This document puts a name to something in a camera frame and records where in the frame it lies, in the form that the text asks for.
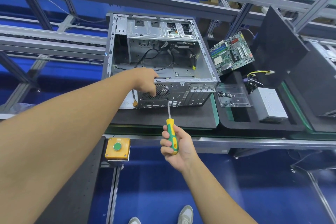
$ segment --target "green button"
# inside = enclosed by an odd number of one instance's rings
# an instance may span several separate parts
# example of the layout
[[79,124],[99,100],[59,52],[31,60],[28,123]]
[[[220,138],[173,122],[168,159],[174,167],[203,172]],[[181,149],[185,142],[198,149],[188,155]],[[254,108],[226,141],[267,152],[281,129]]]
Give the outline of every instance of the green button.
[[114,146],[113,146],[113,149],[115,151],[119,151],[121,149],[121,143],[115,143]]

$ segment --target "green and yellow screwdriver handle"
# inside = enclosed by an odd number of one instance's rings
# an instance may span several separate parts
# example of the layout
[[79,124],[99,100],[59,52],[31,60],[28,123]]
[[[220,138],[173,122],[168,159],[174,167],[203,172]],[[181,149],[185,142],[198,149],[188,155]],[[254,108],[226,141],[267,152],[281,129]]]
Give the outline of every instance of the green and yellow screwdriver handle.
[[175,131],[174,131],[174,119],[169,118],[166,120],[167,123],[167,132],[169,133],[169,141],[171,141],[171,146],[170,148],[172,148],[174,150],[174,152],[172,153],[172,155],[175,155],[179,152],[179,143],[177,142],[177,138],[175,135]]

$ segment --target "clear plastic tray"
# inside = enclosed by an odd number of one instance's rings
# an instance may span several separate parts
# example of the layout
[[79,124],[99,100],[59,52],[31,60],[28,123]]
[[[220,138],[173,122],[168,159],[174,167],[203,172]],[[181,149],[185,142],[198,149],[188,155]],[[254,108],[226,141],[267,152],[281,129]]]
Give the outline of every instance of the clear plastic tray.
[[251,107],[244,85],[221,83],[217,88],[218,100],[221,107]]

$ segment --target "screwdriver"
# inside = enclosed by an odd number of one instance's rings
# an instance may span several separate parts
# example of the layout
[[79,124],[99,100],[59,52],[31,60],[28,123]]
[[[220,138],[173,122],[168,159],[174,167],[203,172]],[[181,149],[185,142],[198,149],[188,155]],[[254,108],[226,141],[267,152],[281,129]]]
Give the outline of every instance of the screwdriver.
[[175,131],[174,131],[174,119],[172,119],[170,117],[170,107],[169,107],[169,100],[168,100],[168,116],[169,119],[166,120],[167,123],[167,131],[169,133],[169,141],[171,141],[171,146],[170,148],[172,148],[174,150],[174,152],[172,153],[172,155],[175,155],[179,152],[179,145],[177,143],[177,139],[176,139],[176,135],[175,135]]

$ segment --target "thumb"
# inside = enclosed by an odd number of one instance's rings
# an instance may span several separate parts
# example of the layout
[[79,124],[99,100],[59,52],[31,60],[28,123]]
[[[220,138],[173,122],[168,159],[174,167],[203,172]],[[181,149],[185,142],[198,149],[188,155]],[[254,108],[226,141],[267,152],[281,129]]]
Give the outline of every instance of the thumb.
[[155,87],[155,84],[154,84],[154,83],[153,83],[152,86],[150,87],[149,94],[150,94],[152,97],[155,97],[155,96],[156,96],[156,87]]
[[182,128],[176,126],[175,124],[174,124],[173,128],[174,128],[175,133],[178,134],[179,137],[181,137],[181,138],[189,135],[186,131],[184,131]]

